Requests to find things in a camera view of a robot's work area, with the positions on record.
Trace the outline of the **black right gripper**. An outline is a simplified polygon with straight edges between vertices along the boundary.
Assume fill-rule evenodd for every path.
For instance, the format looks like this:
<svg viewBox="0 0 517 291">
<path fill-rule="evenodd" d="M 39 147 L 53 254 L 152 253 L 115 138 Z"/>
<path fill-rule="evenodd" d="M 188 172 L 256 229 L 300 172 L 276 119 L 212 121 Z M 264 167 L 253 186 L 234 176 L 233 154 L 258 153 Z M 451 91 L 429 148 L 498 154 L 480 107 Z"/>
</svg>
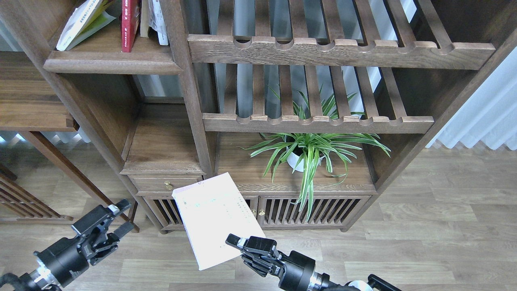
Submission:
<svg viewBox="0 0 517 291">
<path fill-rule="evenodd" d="M 285 291 L 315 291 L 315 260 L 296 251 L 286 255 L 277 250 L 273 239 L 229 234 L 225 243 L 241 250 L 244 264 L 261 277 L 270 274 L 279 278 L 279 288 Z"/>
</svg>

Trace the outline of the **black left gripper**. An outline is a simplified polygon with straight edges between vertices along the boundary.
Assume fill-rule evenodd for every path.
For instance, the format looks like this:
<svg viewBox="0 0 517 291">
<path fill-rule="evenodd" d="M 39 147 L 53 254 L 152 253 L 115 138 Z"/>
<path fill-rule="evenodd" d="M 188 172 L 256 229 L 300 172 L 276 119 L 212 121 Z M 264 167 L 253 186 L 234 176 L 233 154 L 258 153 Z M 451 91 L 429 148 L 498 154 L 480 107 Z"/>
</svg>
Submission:
<svg viewBox="0 0 517 291">
<path fill-rule="evenodd" d="M 127 199 L 108 207 L 96 206 L 72 225 L 74 238 L 61 238 L 42 252 L 34 252 L 39 267 L 33 271 L 34 286 L 67 286 L 90 266 L 118 249 L 118 243 L 134 229 L 130 221 L 108 233 L 115 217 L 131 208 Z"/>
</svg>

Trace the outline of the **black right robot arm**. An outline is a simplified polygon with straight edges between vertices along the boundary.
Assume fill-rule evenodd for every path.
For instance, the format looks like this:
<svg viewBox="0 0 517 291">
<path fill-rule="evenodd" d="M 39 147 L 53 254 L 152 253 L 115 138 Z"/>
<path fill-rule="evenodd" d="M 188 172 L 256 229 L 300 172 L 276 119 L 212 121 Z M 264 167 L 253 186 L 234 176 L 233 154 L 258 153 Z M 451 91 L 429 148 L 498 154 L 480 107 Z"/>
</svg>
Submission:
<svg viewBox="0 0 517 291">
<path fill-rule="evenodd" d="M 285 291 L 398 291 L 399 289 L 375 274 L 367 281 L 352 280 L 345 285 L 332 282 L 327 273 L 315 271 L 315 260 L 296 251 L 286 255 L 277 250 L 273 239 L 229 234 L 227 245 L 242 253 L 244 264 L 261 277 L 270 274 L 279 278 L 278 287 Z"/>
</svg>

